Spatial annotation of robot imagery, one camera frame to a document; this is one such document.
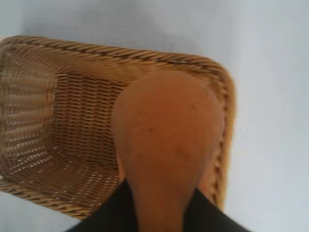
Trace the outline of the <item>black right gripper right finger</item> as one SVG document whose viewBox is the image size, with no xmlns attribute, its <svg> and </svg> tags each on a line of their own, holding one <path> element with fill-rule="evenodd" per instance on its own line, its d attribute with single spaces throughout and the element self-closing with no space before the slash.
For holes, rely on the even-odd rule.
<svg viewBox="0 0 309 232">
<path fill-rule="evenodd" d="M 183 213 L 184 232 L 242 232 L 244 227 L 195 189 Z"/>
</svg>

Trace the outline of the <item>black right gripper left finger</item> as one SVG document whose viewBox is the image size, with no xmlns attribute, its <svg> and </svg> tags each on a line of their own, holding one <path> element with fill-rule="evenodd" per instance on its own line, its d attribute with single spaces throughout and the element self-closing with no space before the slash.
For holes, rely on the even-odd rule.
<svg viewBox="0 0 309 232">
<path fill-rule="evenodd" d="M 137 232 L 138 223 L 130 187 L 124 180 L 93 214 L 69 232 Z"/>
</svg>

